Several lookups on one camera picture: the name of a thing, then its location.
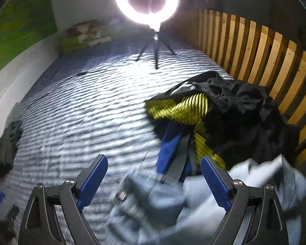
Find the blue striped bed quilt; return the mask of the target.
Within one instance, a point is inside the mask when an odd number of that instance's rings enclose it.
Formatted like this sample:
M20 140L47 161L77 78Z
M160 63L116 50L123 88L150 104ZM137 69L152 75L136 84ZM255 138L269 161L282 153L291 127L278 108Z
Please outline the blue striped bed quilt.
M61 56L45 71L16 115L23 133L0 184L15 232L35 184L61 185L104 154L108 172L84 215L105 239L110 193L128 170L155 168L160 140L145 101L206 71L228 77L204 53L180 41L171 46L175 53L161 50L158 66L152 52L139 55L141 42L124 39Z

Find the black yellow sweater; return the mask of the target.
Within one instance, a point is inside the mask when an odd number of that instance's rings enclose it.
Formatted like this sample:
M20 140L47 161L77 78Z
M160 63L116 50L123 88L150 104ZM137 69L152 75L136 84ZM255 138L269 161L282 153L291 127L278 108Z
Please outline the black yellow sweater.
M215 71L192 77L145 101L156 127L165 121L193 126L196 158L209 155L223 169L282 155L295 162L300 130L285 123L268 90Z

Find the dark grey knit garment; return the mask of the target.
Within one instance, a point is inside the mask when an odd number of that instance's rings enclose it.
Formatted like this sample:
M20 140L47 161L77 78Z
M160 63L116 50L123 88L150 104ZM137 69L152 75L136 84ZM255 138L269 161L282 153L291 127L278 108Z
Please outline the dark grey knit garment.
M18 142L22 136L22 121L12 121L0 137L0 179L5 177L14 166Z

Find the blue grey garment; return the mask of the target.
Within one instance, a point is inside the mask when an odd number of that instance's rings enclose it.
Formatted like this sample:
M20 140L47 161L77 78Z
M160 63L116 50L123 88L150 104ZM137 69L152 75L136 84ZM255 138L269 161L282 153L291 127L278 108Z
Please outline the blue grey garment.
M165 121L155 128L161 139L156 171L177 182L200 174L194 148L193 126Z

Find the black tripod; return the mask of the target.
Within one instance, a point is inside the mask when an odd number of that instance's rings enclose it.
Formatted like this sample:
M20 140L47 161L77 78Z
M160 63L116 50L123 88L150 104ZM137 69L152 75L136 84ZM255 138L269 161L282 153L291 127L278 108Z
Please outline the black tripod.
M159 69L159 50L160 50L160 45L164 45L167 47L167 49L173 54L176 55L176 53L173 51L172 47L169 45L167 42L165 35L161 34L160 31L155 31L154 29L150 30L149 32L149 38L146 41L145 45L142 47L140 54L138 55L136 61L139 61L142 54L146 51L146 49L152 45L154 49L154 60L155 60L155 69Z

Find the light blue denim jeans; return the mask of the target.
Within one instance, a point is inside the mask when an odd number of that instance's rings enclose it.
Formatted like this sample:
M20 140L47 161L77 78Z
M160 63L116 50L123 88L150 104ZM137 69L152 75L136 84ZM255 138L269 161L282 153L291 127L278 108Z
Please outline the light blue denim jeans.
M306 178L282 156L262 164L241 162L229 175L248 186L275 187L284 212L289 244L299 244ZM113 208L106 223L106 244L208 244L225 210L217 205L204 177L183 183L150 174L128 172L111 194Z

